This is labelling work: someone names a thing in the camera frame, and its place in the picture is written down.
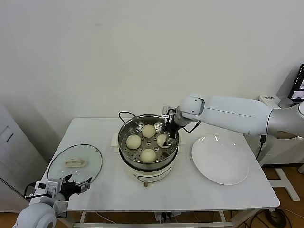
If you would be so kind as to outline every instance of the wooden floor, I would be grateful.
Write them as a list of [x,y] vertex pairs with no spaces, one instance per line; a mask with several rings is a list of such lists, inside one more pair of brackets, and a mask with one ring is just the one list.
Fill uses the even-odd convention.
[[[272,168],[263,169],[268,179],[278,179],[276,172]],[[296,168],[283,168],[285,174],[291,181],[293,187],[296,192],[299,194],[301,201],[293,202],[291,201],[287,191],[283,188],[276,188],[275,192],[280,199],[281,205],[280,208],[288,209],[293,211],[296,214],[304,216],[304,174],[299,174]],[[226,220],[230,220],[231,213],[235,214],[236,212],[225,211]],[[296,216],[288,211],[285,211],[287,216],[289,217],[292,228],[303,228],[304,227],[304,218]],[[81,213],[72,212],[73,217],[79,221]],[[113,220],[117,223],[155,223],[154,213],[100,213],[104,217]],[[195,212],[197,219],[202,222],[212,222],[212,221],[220,221],[219,213],[216,212]],[[269,222],[266,220],[264,214],[260,214],[259,217],[271,228],[274,228]],[[11,228],[17,218],[17,214],[14,213],[0,213],[0,227],[1,228]],[[186,222],[198,222],[195,218],[194,213],[183,212],[181,215],[176,217],[179,223]],[[97,216],[94,212],[90,212],[87,214],[86,222],[107,222],[105,219]],[[266,226],[260,222],[258,219],[254,219],[252,228],[266,228]],[[60,221],[58,221],[56,228],[66,228]]]

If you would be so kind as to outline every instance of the glass lid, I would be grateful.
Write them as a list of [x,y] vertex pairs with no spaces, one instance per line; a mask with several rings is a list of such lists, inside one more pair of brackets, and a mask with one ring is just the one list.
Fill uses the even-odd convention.
[[69,181],[80,183],[99,174],[103,164],[100,151],[91,145],[71,146],[62,151],[51,163],[47,178],[58,179],[72,174]]

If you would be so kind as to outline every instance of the white wall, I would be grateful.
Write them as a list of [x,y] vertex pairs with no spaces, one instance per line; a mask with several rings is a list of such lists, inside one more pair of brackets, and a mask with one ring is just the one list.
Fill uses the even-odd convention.
[[2,0],[0,100],[49,160],[74,117],[160,114],[191,92],[276,94],[304,60],[303,7]]

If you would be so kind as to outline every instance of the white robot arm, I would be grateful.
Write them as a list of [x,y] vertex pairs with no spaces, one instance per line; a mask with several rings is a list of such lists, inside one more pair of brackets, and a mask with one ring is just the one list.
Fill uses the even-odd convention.
[[271,109],[244,98],[190,95],[177,108],[164,107],[167,145],[176,132],[190,122],[204,122],[248,135],[271,134],[277,138],[304,137],[304,103],[286,109]]
[[[82,183],[68,182],[72,175],[68,175],[63,179],[50,179],[45,184],[36,182],[35,188],[45,189],[44,197],[39,203],[29,205],[22,210],[17,217],[17,221],[13,228],[54,228],[57,217],[61,213],[66,213],[69,198],[73,194],[80,194],[90,189],[92,178]],[[42,195],[27,196],[27,199]]]

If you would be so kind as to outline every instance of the steamed bun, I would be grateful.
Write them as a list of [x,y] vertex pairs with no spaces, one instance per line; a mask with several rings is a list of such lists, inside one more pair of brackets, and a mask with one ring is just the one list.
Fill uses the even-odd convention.
[[131,150],[135,150],[141,146],[142,141],[140,137],[136,134],[132,134],[127,138],[127,147]]
[[156,139],[157,145],[162,148],[167,148],[167,146],[163,146],[164,142],[166,141],[166,138],[167,138],[167,135],[165,135],[165,134],[159,135]]
[[141,160],[143,163],[151,163],[156,161],[156,153],[152,149],[145,149],[141,153]]
[[152,138],[156,133],[155,127],[153,125],[145,125],[142,129],[142,135],[145,138]]

